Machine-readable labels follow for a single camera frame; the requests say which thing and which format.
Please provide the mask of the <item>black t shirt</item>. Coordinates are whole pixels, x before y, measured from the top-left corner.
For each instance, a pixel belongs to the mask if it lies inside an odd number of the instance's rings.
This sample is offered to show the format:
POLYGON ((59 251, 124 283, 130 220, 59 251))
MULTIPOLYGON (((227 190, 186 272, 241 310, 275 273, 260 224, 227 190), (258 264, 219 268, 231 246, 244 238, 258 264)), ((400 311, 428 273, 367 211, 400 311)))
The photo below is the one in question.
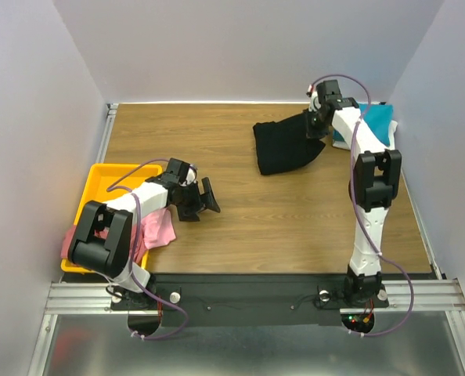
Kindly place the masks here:
POLYGON ((306 116, 301 113, 282 121, 253 126, 258 169, 262 175, 275 175, 303 168, 325 148, 320 139, 308 139, 306 116))

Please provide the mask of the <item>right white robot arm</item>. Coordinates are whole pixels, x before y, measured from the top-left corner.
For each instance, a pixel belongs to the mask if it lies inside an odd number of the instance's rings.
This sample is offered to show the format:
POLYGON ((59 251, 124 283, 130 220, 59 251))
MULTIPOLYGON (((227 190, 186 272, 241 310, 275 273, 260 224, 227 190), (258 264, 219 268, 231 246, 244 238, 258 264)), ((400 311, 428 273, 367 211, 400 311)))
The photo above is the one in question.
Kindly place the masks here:
POLYGON ((351 151, 349 195, 356 227, 343 296, 349 304, 365 302, 382 288, 384 222, 398 195, 402 155, 377 138, 365 122, 365 112, 354 98, 342 96, 336 79, 313 82, 308 97, 307 137, 321 139, 333 129, 351 151))

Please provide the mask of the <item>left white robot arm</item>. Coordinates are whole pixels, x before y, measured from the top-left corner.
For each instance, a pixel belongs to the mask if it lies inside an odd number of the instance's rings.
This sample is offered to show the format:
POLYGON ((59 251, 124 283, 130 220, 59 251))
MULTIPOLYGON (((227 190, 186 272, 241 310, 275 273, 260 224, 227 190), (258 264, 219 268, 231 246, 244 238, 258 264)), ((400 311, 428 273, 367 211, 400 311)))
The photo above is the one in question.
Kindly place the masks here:
POLYGON ((173 205, 181 222, 198 222, 204 210, 221 211, 208 177, 197 182, 188 162, 171 158, 166 169, 135 189, 121 185, 107 189, 126 194, 106 202, 88 201, 81 210, 67 260, 109 278, 125 290, 142 293, 150 285, 150 272, 135 262, 133 234, 141 233, 141 220, 173 205))

